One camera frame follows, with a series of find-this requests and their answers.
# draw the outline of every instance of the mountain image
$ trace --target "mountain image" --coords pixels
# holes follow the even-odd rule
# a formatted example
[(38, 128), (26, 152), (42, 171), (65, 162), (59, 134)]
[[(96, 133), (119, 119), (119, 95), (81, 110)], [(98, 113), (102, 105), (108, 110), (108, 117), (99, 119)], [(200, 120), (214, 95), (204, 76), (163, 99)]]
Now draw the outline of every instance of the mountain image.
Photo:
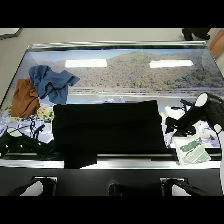
[[(191, 60), (193, 66), (174, 68), (150, 68), (152, 60)], [(29, 77), (28, 71), (34, 65), (48, 65), (55, 72), (67, 70), (78, 76), (80, 81), (72, 91), (82, 88), (105, 91), (116, 89), (122, 92), (175, 91), (178, 89), (220, 89), (224, 79), (208, 51), (180, 54), (151, 54), (132, 52), (107, 59), (105, 68), (65, 68), (63, 61), (32, 61), (21, 63), (17, 79)]]

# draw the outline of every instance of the crumpled blue cloth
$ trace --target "crumpled blue cloth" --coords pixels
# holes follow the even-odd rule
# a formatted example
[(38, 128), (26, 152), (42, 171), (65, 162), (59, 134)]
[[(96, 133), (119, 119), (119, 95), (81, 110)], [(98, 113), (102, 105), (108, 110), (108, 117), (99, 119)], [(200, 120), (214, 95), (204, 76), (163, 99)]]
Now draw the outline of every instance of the crumpled blue cloth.
[(50, 102), (54, 104), (66, 104), (68, 85), (73, 86), (80, 80), (66, 70), (61, 73), (54, 72), (47, 65), (31, 67), (29, 75), (40, 99), (48, 95)]

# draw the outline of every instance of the table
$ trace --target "table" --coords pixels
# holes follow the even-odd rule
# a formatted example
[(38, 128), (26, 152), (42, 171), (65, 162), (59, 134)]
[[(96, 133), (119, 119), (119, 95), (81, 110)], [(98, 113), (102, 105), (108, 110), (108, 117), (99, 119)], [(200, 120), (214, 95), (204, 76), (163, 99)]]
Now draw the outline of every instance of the table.
[[(67, 70), (80, 81), (69, 87), (67, 104), (103, 102), (140, 102), (157, 100), (165, 133), (166, 106), (181, 106), (180, 99), (194, 101), (202, 92), (223, 98), (224, 79), (204, 41), (192, 42), (75, 42), (34, 44), (27, 48), (1, 103), (0, 133), (7, 127), (22, 127), (30, 119), (9, 115), (16, 82), (28, 78), (29, 68), (48, 65), (53, 71)], [(46, 97), (35, 120), (45, 124), (39, 140), (53, 139), (53, 104)], [(98, 163), (88, 169), (206, 169), (219, 168), (221, 149), (215, 133), (203, 123), (201, 137), (212, 160), (181, 167), (175, 157), (170, 136), (164, 134), (166, 154), (98, 155)], [(29, 135), (29, 128), (21, 132)], [(44, 161), (35, 152), (8, 152), (1, 166), (63, 168), (63, 161), (48, 157)]]

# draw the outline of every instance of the brown cloth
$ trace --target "brown cloth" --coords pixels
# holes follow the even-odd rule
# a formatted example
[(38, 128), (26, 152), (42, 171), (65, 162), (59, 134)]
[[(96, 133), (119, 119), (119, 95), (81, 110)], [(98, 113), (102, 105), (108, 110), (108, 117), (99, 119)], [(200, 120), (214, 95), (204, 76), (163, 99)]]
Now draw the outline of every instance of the brown cloth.
[(11, 116), (28, 118), (40, 107), (38, 93), (30, 79), (18, 79), (13, 96)]

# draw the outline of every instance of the crumpled cloth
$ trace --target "crumpled cloth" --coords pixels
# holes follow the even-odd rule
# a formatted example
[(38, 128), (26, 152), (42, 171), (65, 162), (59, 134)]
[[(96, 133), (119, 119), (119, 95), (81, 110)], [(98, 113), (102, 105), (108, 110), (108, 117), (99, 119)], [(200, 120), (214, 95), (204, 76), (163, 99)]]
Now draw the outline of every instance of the crumpled cloth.
[(29, 69), (32, 80), (40, 99), (49, 96), (54, 104), (66, 104), (68, 85), (75, 85), (80, 79), (66, 70), (57, 73), (47, 65), (37, 65)]
[(40, 107), (38, 93), (30, 79), (18, 79), (13, 95), (11, 116), (28, 118)]

